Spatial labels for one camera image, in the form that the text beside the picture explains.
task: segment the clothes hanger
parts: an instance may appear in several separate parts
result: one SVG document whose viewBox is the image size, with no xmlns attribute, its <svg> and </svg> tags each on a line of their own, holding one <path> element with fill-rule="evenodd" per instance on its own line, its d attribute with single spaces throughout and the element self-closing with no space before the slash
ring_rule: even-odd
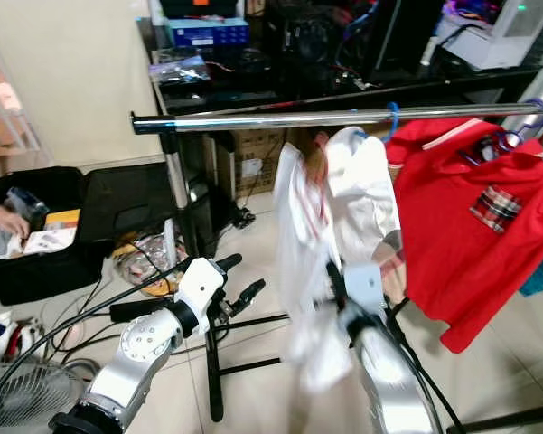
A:
<svg viewBox="0 0 543 434">
<path fill-rule="evenodd" d="M 536 104 L 543 110 L 542 98 L 527 99 L 524 102 L 530 103 L 530 104 Z M 543 127 L 543 116 L 540 118 L 540 120 L 537 119 L 537 122 L 534 124 L 524 124 L 518 131 L 516 131 L 516 134 L 518 134 L 518 136 L 521 136 L 522 131 L 524 131 L 525 129 L 534 129 L 534 128 L 542 128 L 542 127 Z"/>
<path fill-rule="evenodd" d="M 525 103 L 536 104 L 539 108 L 541 108 L 543 110 L 543 99 L 534 98 L 534 99 L 528 99 L 528 100 L 526 100 L 524 102 Z M 521 145 L 523 143 L 523 138 L 522 138 L 522 135 L 521 135 L 522 131 L 524 131 L 525 129 L 542 128 L 542 127 L 543 127 L 543 116 L 540 119 L 538 119 L 537 122 L 535 122 L 535 123 L 524 124 L 518 131 L 498 131 L 498 132 L 493 134 L 492 142 L 489 145 L 486 145 L 482 149 L 479 150 L 479 154 L 484 159 L 484 162 L 493 160 L 495 158 L 498 158 L 498 156 L 500 156 L 502 152 L 509 153 L 510 151 L 514 150 L 514 148 L 515 148 L 515 146 L 511 146 L 509 144 L 509 142 L 507 140 L 507 136 L 516 137 L 516 139 L 518 140 L 517 146 L 519 146 L 519 145 Z M 487 160 L 485 158 L 486 153 L 484 152 L 484 148 L 487 147 L 487 146 L 492 147 L 492 155 L 494 156 L 490 160 Z M 468 161 L 469 163 L 472 163 L 473 165 L 478 166 L 478 165 L 480 165 L 482 163 L 482 161 L 478 161 L 476 158 L 474 158 L 473 156 L 470 156 L 469 154 L 465 153 L 464 151 L 458 151 L 458 154 L 462 158 L 464 158 L 466 161 Z"/>
<path fill-rule="evenodd" d="M 390 110 L 390 114 L 393 117 L 391 121 L 391 129 L 389 130 L 389 134 L 381 139 L 383 143 L 389 142 L 389 140 L 396 134 L 396 130 L 398 129 L 398 112 L 399 112 L 399 106 L 396 102 L 389 102 L 388 103 L 388 109 Z M 368 138 L 369 135 L 366 134 L 364 131 L 356 131 L 355 135 L 360 136 L 361 138 Z"/>
</svg>

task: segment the blue box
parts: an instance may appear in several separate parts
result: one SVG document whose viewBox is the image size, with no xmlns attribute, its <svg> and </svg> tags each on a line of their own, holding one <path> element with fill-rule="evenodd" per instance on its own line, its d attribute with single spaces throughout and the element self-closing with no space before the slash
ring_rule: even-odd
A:
<svg viewBox="0 0 543 434">
<path fill-rule="evenodd" d="M 245 45 L 249 43 L 249 24 L 242 18 L 223 22 L 205 20 L 169 20 L 177 47 Z"/>
</svg>

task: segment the metal pole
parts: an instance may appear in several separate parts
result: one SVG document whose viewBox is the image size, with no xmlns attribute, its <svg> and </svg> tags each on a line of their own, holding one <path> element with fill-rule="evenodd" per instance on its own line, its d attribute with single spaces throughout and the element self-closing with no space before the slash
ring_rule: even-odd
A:
<svg viewBox="0 0 543 434">
<path fill-rule="evenodd" d="M 197 233 L 192 219 L 192 206 L 189 204 L 189 185 L 184 177 L 177 135 L 173 131 L 164 131 L 159 134 L 159 139 L 176 205 L 176 221 L 183 234 L 185 249 L 189 256 L 199 257 L 201 253 L 197 245 Z"/>
<path fill-rule="evenodd" d="M 536 79 L 526 88 L 522 94 L 521 100 L 526 100 L 530 98 L 540 98 L 543 99 L 543 69 L 538 73 Z M 506 118 L 502 122 L 502 127 L 506 130 L 518 131 L 526 124 L 535 124 L 538 120 L 538 116 L 535 115 L 525 115 L 525 116 L 514 116 L 511 118 Z M 522 131 L 522 138 L 527 140 L 532 137 L 540 137 L 543 134 L 542 128 L 527 128 Z M 509 141 L 512 145 L 518 144 L 518 139 L 516 137 L 509 137 Z"/>
<path fill-rule="evenodd" d="M 401 108 L 399 120 L 459 117 L 506 117 L 540 113 L 534 104 L 479 104 L 465 106 L 436 106 Z M 389 110 L 340 110 L 309 113 L 276 113 L 232 116 L 133 116 L 135 134 L 159 134 L 166 131 L 217 131 L 231 129 L 261 129 L 285 127 L 342 126 L 390 122 Z"/>
</svg>

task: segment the sleeve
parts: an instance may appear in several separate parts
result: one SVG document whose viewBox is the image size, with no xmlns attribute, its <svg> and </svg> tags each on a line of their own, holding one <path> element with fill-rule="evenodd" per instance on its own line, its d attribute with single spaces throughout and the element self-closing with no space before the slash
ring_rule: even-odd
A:
<svg viewBox="0 0 543 434">
<path fill-rule="evenodd" d="M 422 151 L 422 146 L 471 118 L 421 119 L 407 122 L 386 144 L 390 168 L 400 168 L 411 155 Z"/>
</svg>

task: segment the white cloth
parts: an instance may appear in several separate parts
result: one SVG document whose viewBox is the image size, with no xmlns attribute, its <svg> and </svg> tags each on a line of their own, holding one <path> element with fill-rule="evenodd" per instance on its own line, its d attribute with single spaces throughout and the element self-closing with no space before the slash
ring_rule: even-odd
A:
<svg viewBox="0 0 543 434">
<path fill-rule="evenodd" d="M 279 296 L 293 322 L 283 358 L 301 366 L 309 392 L 331 386 L 351 369 L 335 312 L 315 311 L 314 301 L 332 297 L 325 266 L 339 264 L 332 217 L 322 192 L 307 183 L 303 159 L 286 144 L 279 157 L 274 200 L 279 220 Z"/>
<path fill-rule="evenodd" d="M 349 337 L 333 307 L 314 301 L 332 298 L 326 264 L 369 261 L 387 233 L 399 229 L 383 144 L 349 127 L 325 147 L 329 188 L 306 179 L 303 158 L 286 144 L 279 157 L 274 201 L 279 221 L 279 293 L 293 321 L 284 358 L 300 365 L 302 384 L 320 392 L 351 369 Z"/>
<path fill-rule="evenodd" d="M 399 229 L 398 206 L 384 144 L 347 127 L 325 146 L 335 239 L 345 262 L 364 262 Z"/>
</svg>

